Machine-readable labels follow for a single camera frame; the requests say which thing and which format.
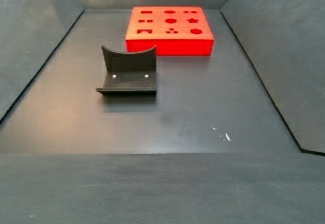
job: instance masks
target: black plastic bracket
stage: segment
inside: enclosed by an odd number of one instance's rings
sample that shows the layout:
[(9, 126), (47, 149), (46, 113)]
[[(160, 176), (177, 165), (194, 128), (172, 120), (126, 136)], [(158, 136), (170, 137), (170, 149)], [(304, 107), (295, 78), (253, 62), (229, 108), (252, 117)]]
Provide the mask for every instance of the black plastic bracket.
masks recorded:
[(102, 47), (107, 78), (102, 94), (157, 93), (157, 48), (137, 53), (121, 53)]

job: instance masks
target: gray bin floor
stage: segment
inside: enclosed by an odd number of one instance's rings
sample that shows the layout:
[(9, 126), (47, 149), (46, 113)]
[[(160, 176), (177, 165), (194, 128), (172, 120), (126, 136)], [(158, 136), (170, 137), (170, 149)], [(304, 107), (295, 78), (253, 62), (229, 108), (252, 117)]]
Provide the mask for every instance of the gray bin floor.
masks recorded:
[(95, 91), (129, 16), (85, 13), (0, 125), (0, 223), (323, 223), (325, 159), (299, 152), (218, 10), (213, 56), (160, 57), (157, 98)]
[(101, 46), (125, 51), (129, 10), (87, 11), (2, 124), (2, 153), (297, 153), (218, 10), (212, 57), (160, 57), (158, 96), (103, 97)]

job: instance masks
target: red shape sorter box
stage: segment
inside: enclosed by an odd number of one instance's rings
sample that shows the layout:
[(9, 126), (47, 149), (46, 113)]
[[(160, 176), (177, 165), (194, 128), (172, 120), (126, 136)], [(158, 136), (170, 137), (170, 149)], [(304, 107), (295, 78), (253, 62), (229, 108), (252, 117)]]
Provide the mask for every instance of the red shape sorter box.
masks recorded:
[(134, 8), (126, 36), (129, 52), (157, 46), (158, 55), (212, 55), (213, 41), (201, 8)]

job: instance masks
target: white speck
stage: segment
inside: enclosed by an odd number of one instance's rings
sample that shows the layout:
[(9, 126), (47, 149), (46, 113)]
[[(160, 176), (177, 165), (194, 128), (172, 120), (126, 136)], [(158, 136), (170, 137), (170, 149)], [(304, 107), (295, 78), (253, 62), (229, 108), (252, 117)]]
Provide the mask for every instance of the white speck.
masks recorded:
[(227, 138), (228, 138), (229, 141), (232, 141), (228, 133), (227, 133)]

